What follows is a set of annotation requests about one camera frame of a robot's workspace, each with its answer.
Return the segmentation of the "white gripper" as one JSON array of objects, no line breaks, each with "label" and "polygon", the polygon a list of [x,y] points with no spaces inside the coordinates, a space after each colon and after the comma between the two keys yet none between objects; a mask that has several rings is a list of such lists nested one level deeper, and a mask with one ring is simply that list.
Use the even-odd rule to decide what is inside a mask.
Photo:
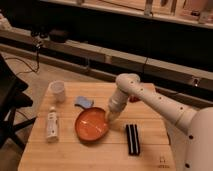
[{"label": "white gripper", "polygon": [[120,89],[116,89],[108,101],[107,121],[113,122],[117,119],[127,105],[129,95]]}]

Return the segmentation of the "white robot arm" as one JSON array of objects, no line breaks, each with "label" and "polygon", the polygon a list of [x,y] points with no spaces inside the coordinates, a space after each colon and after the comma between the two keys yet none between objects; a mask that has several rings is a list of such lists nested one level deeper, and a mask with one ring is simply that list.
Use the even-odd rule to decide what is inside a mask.
[{"label": "white robot arm", "polygon": [[148,90],[133,73],[119,74],[109,98],[107,120],[116,120],[133,95],[187,135],[183,171],[213,171],[213,107],[200,110]]}]

